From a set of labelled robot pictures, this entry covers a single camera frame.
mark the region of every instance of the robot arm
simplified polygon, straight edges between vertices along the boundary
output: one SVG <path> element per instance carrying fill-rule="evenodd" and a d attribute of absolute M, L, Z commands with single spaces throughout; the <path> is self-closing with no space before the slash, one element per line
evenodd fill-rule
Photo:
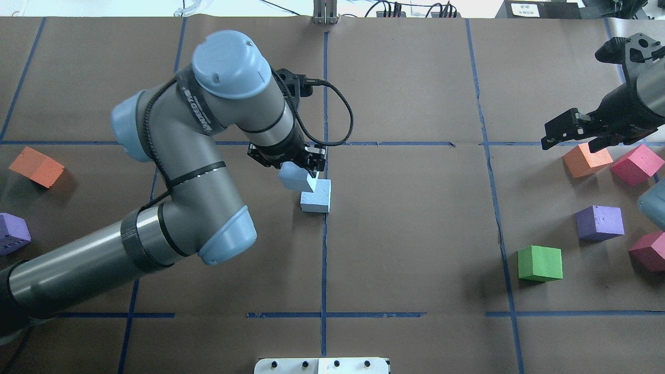
<path fill-rule="evenodd" d="M 608 93 L 600 106 L 587 114 L 569 109 L 545 124 L 543 150 L 567 140 L 596 137 L 591 152 L 607 146 L 633 144 L 665 123 L 665 47 L 638 33 L 612 38 L 597 52 L 602 63 L 620 64 L 626 82 Z"/>
<path fill-rule="evenodd" d="M 289 88 L 283 79 L 302 82 L 303 76 L 272 71 L 252 40 L 237 31 L 210 35 L 192 61 L 164 86 L 138 93 L 112 113 L 119 143 L 131 157 L 157 164 L 171 199 L 0 271 L 0 344 L 192 254 L 214 265 L 251 246 L 253 222 L 212 138 L 228 126 L 245 133 L 249 155 L 265 166 L 291 161 L 310 173 L 323 170 L 325 148 L 306 145 L 293 102 L 283 95 Z M 293 90 L 297 98 L 301 88 Z"/>

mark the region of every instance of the metal bracket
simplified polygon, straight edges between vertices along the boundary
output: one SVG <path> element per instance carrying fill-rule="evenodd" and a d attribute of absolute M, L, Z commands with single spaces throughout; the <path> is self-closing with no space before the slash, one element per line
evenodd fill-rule
<path fill-rule="evenodd" d="M 390 374 L 390 360 L 379 357 L 260 359 L 254 374 Z"/>
<path fill-rule="evenodd" d="M 338 19 L 337 0 L 314 0 L 314 23 L 334 25 Z"/>
<path fill-rule="evenodd" d="M 613 37 L 603 44 L 595 53 L 596 60 L 602 63 L 621 65 L 626 80 L 637 79 L 640 71 L 649 67 L 648 59 L 654 61 L 665 55 L 665 47 L 660 41 L 637 33 L 629 38 Z"/>

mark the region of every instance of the red foam block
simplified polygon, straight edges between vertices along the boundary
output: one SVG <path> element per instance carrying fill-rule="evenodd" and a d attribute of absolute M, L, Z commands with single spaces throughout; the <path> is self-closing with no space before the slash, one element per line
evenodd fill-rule
<path fill-rule="evenodd" d="M 643 236 L 628 253 L 650 272 L 665 272 L 665 232 Z"/>

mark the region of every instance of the purple foam block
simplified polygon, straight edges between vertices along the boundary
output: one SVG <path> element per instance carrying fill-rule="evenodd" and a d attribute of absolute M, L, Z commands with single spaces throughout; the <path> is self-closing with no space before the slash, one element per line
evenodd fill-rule
<path fill-rule="evenodd" d="M 621 209 L 612 206 L 590 206 L 575 213 L 577 236 L 601 242 L 624 234 Z"/>
<path fill-rule="evenodd" d="M 31 240 L 24 219 L 0 213 L 0 256 L 26 246 Z"/>

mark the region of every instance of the black cable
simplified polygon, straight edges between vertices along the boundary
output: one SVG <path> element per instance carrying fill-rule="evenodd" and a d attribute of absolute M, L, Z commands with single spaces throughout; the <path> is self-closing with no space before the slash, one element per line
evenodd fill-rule
<path fill-rule="evenodd" d="M 143 205 L 143 206 L 141 207 L 140 211 L 143 211 L 143 210 L 146 210 L 146 209 L 150 209 L 150 208 L 152 208 L 153 206 L 155 206 L 155 204 L 157 204 L 158 202 L 162 201 L 166 196 L 169 196 L 170 194 L 171 194 L 170 191 L 166 191 L 166 192 L 164 192 L 163 194 L 161 194 L 161 195 L 157 196 L 156 198 L 152 199 L 152 200 L 151 200 L 149 203 L 147 203 L 146 205 Z"/>
<path fill-rule="evenodd" d="M 292 13 L 292 14 L 295 14 L 295 15 L 302 15 L 302 14 L 300 14 L 300 13 L 296 13 L 296 12 L 290 10 L 290 9 L 287 9 L 287 8 L 284 8 L 284 7 L 280 7 L 279 5 L 277 5 L 277 4 L 275 4 L 275 3 L 271 3 L 270 1 L 260 0 L 260 2 L 262 2 L 262 3 L 266 3 L 266 4 L 270 4 L 270 5 L 272 5 L 272 6 L 275 6 L 275 7 L 278 7 L 278 8 L 280 8 L 280 9 L 282 9 L 283 11 L 287 11 L 287 12 Z"/>
<path fill-rule="evenodd" d="M 432 9 L 434 9 L 435 6 L 439 6 L 439 17 L 441 17 L 441 14 L 444 13 L 444 6 L 441 3 L 435 3 L 434 5 L 430 6 L 430 8 L 427 10 L 427 14 L 425 14 L 425 18 L 430 16 L 430 13 L 432 12 Z"/>
<path fill-rule="evenodd" d="M 429 8 L 431 5 L 420 5 L 420 4 L 402 4 L 406 5 L 407 7 L 423 7 L 423 8 Z"/>
<path fill-rule="evenodd" d="M 367 10 L 367 13 L 365 13 L 365 17 L 367 17 L 367 16 L 370 14 L 370 12 L 372 11 L 372 9 L 373 9 L 375 6 L 379 5 L 379 4 L 383 4 L 383 14 L 385 15 L 385 14 L 386 14 L 386 3 L 388 3 L 388 2 L 387 2 L 387 1 L 377 1 L 377 2 L 375 2 L 375 3 L 370 7 L 370 9 Z"/>
<path fill-rule="evenodd" d="M 457 17 L 457 8 L 455 5 L 450 3 L 450 0 L 446 3 L 444 7 L 443 17 L 445 18 L 456 18 Z"/>
<path fill-rule="evenodd" d="M 628 3 L 628 5 L 626 6 L 627 11 L 623 13 L 621 18 L 628 19 L 632 18 L 632 16 L 634 15 L 632 10 L 635 8 L 637 0 L 628 0 L 627 3 Z"/>
<path fill-rule="evenodd" d="M 155 92 L 155 94 L 152 95 L 150 98 L 150 101 L 148 101 L 148 104 L 146 104 L 146 111 L 143 114 L 143 131 L 146 136 L 146 140 L 148 141 L 148 148 L 150 149 L 150 158 L 155 162 L 155 165 L 157 165 L 157 169 L 162 173 L 162 176 L 164 177 L 164 181 L 166 182 L 166 187 L 168 190 L 171 190 L 170 183 L 168 182 L 170 179 L 168 178 L 168 174 L 166 174 L 166 169 L 164 168 L 164 164 L 162 164 L 162 160 L 160 160 L 159 156 L 157 155 L 157 152 L 155 151 L 155 146 L 152 144 L 152 134 L 150 133 L 150 112 L 152 111 L 152 106 L 154 103 L 159 99 L 160 96 L 168 90 L 169 87 L 174 85 L 176 83 L 176 78 L 173 77 L 170 81 L 168 81 L 164 86 L 162 86 L 160 89 Z"/>
<path fill-rule="evenodd" d="M 14 367 L 14 364 L 16 364 L 16 361 L 19 360 L 19 356 L 21 356 L 21 352 L 25 349 L 26 344 L 28 343 L 28 338 L 30 338 L 30 335 L 33 333 L 34 326 L 30 326 L 25 330 L 25 334 L 23 335 L 23 338 L 21 339 L 21 342 L 19 344 L 19 347 L 16 348 L 16 351 L 14 354 L 11 356 L 11 359 L 5 366 L 5 368 L 2 370 L 2 374 L 9 374 L 10 370 L 12 367 Z"/>
<path fill-rule="evenodd" d="M 637 17 L 637 11 L 643 8 L 647 4 L 647 1 L 635 0 L 634 5 L 630 8 L 630 16 Z"/>
<path fill-rule="evenodd" d="M 311 86 L 326 86 L 334 91 L 334 93 L 339 96 L 339 98 L 342 100 L 344 105 L 346 106 L 346 109 L 348 110 L 348 116 L 349 116 L 349 123 L 348 123 L 348 132 L 346 136 L 338 141 L 338 142 L 324 142 L 322 140 L 319 140 L 312 136 L 312 134 L 307 131 L 305 128 L 305 124 L 303 124 L 303 119 L 300 118 L 300 114 L 298 113 L 298 109 L 295 107 L 295 102 L 293 101 L 293 96 L 291 96 L 291 91 L 287 87 L 287 85 L 284 83 L 284 80 L 282 80 L 282 77 L 277 74 L 275 69 L 272 69 L 273 72 L 273 77 L 275 80 L 279 83 L 280 89 L 282 90 L 282 93 L 286 95 L 287 97 L 287 105 L 289 105 L 289 108 L 291 109 L 291 112 L 293 113 L 293 116 L 295 116 L 296 120 L 298 121 L 298 125 L 300 125 L 301 130 L 305 134 L 309 140 L 312 140 L 313 142 L 322 145 L 322 146 L 340 146 L 344 144 L 348 140 L 349 137 L 351 137 L 351 133 L 353 132 L 353 110 L 351 109 L 351 106 L 349 105 L 348 101 L 344 97 L 344 95 L 337 89 L 337 87 L 333 86 L 332 83 L 328 81 L 324 81 L 322 79 L 308 79 L 307 84 Z"/>

